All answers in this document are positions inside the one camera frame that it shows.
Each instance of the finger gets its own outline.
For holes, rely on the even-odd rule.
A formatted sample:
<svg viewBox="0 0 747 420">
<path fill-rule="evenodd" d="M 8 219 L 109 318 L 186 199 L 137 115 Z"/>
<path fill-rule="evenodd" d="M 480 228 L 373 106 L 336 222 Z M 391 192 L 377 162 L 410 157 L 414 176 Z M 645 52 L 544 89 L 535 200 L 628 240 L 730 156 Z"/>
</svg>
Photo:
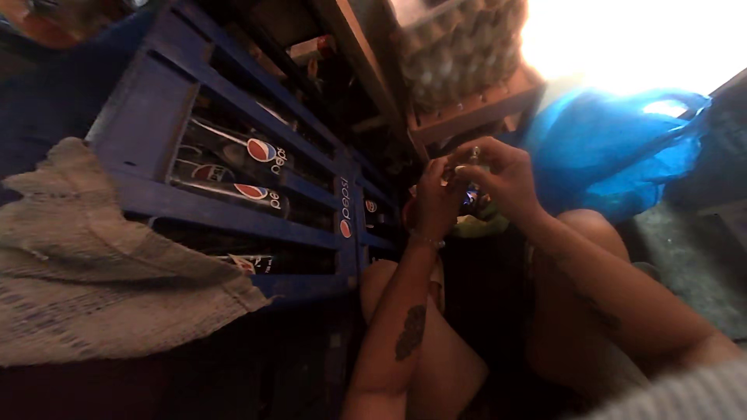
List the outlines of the finger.
<svg viewBox="0 0 747 420">
<path fill-rule="evenodd" d="M 464 200 L 465 195 L 467 194 L 467 189 L 469 188 L 469 181 L 464 179 L 454 179 L 452 182 L 449 182 L 448 185 L 446 185 L 446 192 L 449 195 L 449 197 L 452 197 L 454 200 L 457 200 L 459 202 L 462 202 Z"/>
<path fill-rule="evenodd" d="M 492 174 L 475 165 L 459 165 L 454 168 L 456 178 L 462 181 L 472 181 L 482 187 L 487 187 L 492 181 Z"/>
<path fill-rule="evenodd" d="M 428 161 L 428 163 L 425 165 L 425 169 L 423 169 L 423 174 L 421 175 L 421 180 L 427 179 L 429 177 L 430 168 L 433 167 L 434 160 L 435 159 Z"/>
<path fill-rule="evenodd" d="M 480 160 L 494 164 L 497 167 L 505 167 L 514 161 L 519 149 L 509 146 L 502 141 L 492 137 L 482 137 L 477 140 L 468 141 L 457 147 L 449 157 L 449 164 L 457 166 L 467 163 L 472 153 L 472 148 L 480 148 Z"/>
<path fill-rule="evenodd" d="M 426 176 L 428 176 L 431 179 L 440 180 L 441 176 L 444 174 L 444 167 L 446 167 L 446 163 L 448 161 L 449 161 L 449 158 L 447 156 L 433 159 L 428 164 L 428 169 L 426 169 Z"/>
</svg>

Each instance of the concrete floor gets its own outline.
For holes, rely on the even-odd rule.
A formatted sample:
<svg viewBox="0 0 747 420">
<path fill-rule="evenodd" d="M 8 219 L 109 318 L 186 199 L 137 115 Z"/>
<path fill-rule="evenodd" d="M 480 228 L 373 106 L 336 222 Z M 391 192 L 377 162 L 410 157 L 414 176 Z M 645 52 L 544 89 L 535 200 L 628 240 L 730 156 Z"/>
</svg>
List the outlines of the concrete floor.
<svg viewBox="0 0 747 420">
<path fill-rule="evenodd" d="M 719 216 L 662 202 L 617 227 L 634 262 L 656 265 L 695 311 L 731 339 L 747 338 L 747 252 Z"/>
</svg>

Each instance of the blue plastic bag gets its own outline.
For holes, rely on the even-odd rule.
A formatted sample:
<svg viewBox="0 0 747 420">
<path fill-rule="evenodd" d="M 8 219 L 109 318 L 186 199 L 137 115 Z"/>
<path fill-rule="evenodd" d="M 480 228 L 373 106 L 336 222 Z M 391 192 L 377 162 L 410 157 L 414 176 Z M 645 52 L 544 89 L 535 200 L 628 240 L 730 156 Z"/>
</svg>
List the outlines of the blue plastic bag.
<svg viewBox="0 0 747 420">
<path fill-rule="evenodd" d="M 523 143 L 540 203 L 551 214 L 596 210 L 612 223 L 655 206 L 665 184 L 695 165 L 710 102 L 672 89 L 633 96 L 579 90 L 558 99 Z M 692 118 L 651 112 L 672 103 Z"/>
</svg>

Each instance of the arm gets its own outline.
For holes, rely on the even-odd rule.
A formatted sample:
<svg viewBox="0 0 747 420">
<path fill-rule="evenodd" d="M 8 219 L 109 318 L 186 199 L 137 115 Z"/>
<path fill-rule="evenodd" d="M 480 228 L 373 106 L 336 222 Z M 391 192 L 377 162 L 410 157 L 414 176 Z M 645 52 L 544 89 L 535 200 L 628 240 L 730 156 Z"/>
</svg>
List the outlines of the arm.
<svg viewBox="0 0 747 420">
<path fill-rule="evenodd" d="M 343 419 L 405 419 L 406 396 L 420 358 L 436 246 L 456 221 L 465 190 L 441 186 L 446 159 L 431 161 L 418 183 L 418 226 L 386 286 L 363 338 Z"/>
<path fill-rule="evenodd" d="M 605 333 L 625 353 L 702 364 L 741 354 L 734 343 L 658 282 L 547 214 L 537 201 L 529 155 L 493 138 L 466 143 L 451 158 L 462 161 L 473 146 L 490 172 L 457 168 L 457 176 L 483 186 L 498 208 L 568 274 L 576 292 L 602 315 Z"/>
<path fill-rule="evenodd" d="M 703 344 L 718 342 L 728 346 L 725 354 L 740 354 L 736 345 L 663 285 L 563 222 L 538 211 L 517 224 L 568 274 L 572 287 L 604 320 L 604 332 L 625 353 L 688 359 L 693 352 L 700 353 Z M 721 357 L 712 356 L 726 349 L 711 347 L 693 362 L 720 361 Z"/>
</svg>

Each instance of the gray sleeve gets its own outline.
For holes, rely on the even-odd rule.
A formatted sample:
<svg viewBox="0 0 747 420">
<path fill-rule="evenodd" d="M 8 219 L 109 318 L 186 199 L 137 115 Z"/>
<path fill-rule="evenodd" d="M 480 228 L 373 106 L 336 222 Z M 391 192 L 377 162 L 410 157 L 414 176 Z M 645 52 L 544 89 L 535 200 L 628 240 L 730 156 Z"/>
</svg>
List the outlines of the gray sleeve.
<svg viewBox="0 0 747 420">
<path fill-rule="evenodd" d="M 662 379 L 583 419 L 747 419 L 747 359 Z"/>
</svg>

